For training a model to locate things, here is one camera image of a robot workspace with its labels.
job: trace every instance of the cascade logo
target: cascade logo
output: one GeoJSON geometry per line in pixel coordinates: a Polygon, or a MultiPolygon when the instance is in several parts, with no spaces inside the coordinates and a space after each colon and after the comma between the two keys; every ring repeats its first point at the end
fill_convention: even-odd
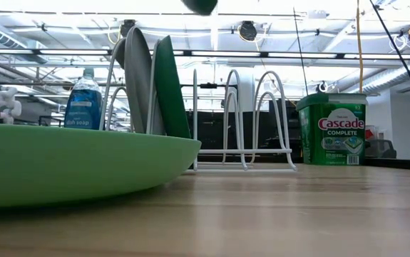
{"type": "Polygon", "coordinates": [[[364,129],[364,121],[359,120],[350,110],[340,108],[319,120],[321,130],[328,129],[364,129]]]}

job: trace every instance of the gray plate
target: gray plate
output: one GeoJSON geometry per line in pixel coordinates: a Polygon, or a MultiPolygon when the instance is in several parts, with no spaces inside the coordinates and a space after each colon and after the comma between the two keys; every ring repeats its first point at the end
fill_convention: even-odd
{"type": "MultiPolygon", "coordinates": [[[[133,27],[125,40],[125,86],[128,92],[130,118],[136,133],[146,133],[149,109],[149,88],[152,59],[145,37],[133,27]]],[[[162,116],[157,100],[153,112],[153,134],[164,135],[162,116]]]]}

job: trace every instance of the green bowl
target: green bowl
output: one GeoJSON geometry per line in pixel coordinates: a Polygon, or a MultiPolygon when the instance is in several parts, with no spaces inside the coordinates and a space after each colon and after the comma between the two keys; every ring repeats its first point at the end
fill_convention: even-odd
{"type": "Polygon", "coordinates": [[[0,207],[158,186],[184,172],[200,146],[169,136],[0,124],[0,207]]]}

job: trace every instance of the green plastic tub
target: green plastic tub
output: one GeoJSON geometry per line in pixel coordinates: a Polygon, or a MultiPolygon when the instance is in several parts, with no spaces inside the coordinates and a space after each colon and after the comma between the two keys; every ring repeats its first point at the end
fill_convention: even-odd
{"type": "Polygon", "coordinates": [[[0,207],[152,188],[184,172],[200,146],[169,136],[0,124],[0,207]]]}
{"type": "Polygon", "coordinates": [[[366,104],[364,94],[312,94],[298,102],[304,162],[362,165],[366,104]]]}

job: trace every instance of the green object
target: green object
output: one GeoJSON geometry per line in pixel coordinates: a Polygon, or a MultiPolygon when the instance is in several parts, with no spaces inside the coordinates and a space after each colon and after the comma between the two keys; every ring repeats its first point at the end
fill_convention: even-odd
{"type": "Polygon", "coordinates": [[[209,16],[217,5],[217,0],[182,0],[189,10],[196,14],[209,16]]]}
{"type": "Polygon", "coordinates": [[[200,146],[169,136],[0,124],[0,207],[158,186],[185,171],[200,146]]]}
{"type": "Polygon", "coordinates": [[[307,164],[364,163],[364,94],[312,94],[297,104],[307,164]]]}
{"type": "Polygon", "coordinates": [[[170,36],[159,42],[154,57],[155,87],[165,132],[168,136],[191,138],[170,36]]]}

